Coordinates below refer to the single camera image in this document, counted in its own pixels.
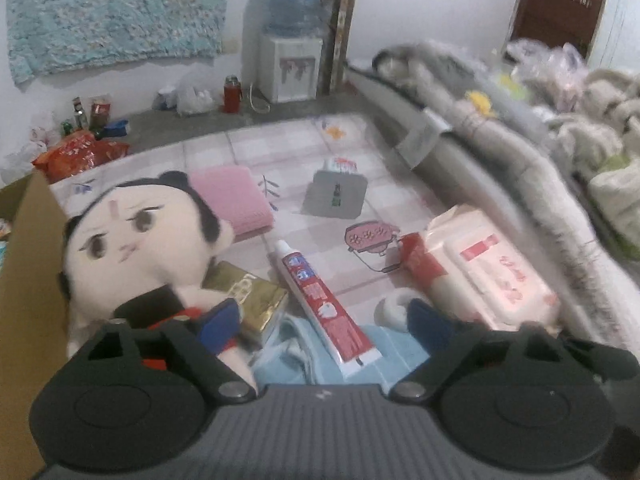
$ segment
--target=doll face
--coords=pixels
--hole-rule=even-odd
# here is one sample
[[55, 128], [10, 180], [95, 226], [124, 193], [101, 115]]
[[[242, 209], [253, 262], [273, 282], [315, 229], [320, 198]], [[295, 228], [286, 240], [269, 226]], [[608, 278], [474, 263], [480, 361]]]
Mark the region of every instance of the doll face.
[[115, 188], [82, 218], [69, 238], [65, 269], [72, 299], [87, 319], [113, 311], [163, 285], [201, 285], [213, 256], [233, 242], [220, 220], [208, 243], [191, 197], [169, 186]]

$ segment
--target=red snack bag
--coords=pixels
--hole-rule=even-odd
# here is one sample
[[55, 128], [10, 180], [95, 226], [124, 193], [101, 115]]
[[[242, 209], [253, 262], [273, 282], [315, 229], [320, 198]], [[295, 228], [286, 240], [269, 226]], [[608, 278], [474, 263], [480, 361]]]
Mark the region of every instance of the red snack bag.
[[113, 140], [95, 140], [94, 134], [79, 130], [38, 156], [32, 164], [53, 184], [127, 155], [129, 145]]

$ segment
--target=blue container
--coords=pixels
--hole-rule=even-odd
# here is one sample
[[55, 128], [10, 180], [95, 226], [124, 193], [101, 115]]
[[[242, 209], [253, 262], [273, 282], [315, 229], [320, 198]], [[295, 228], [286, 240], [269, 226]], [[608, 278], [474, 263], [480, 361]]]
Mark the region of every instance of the blue container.
[[265, 31], [283, 38], [322, 36], [324, 22], [321, 0], [269, 0]]
[[102, 137], [124, 137], [129, 133], [129, 121], [126, 119], [107, 124], [100, 134]]

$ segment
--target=gold foil package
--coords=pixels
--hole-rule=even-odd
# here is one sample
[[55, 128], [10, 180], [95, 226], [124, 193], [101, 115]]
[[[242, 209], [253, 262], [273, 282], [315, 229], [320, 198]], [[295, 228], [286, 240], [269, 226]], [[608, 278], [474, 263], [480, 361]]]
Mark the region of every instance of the gold foil package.
[[228, 262], [209, 271], [204, 288], [212, 288], [234, 298], [241, 309], [240, 331], [247, 339], [263, 346], [287, 305], [287, 291]]

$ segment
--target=metal bolt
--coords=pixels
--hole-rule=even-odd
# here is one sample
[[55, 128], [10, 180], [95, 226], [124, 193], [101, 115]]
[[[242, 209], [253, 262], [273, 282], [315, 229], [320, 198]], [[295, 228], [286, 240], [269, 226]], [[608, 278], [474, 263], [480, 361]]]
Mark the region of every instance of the metal bolt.
[[218, 393], [227, 399], [242, 399], [251, 391], [249, 388], [250, 386], [247, 383], [229, 381], [218, 388]]
[[403, 399], [419, 400], [425, 396], [427, 390], [425, 390], [421, 384], [414, 383], [413, 381], [405, 381], [404, 383], [396, 384], [394, 393]]

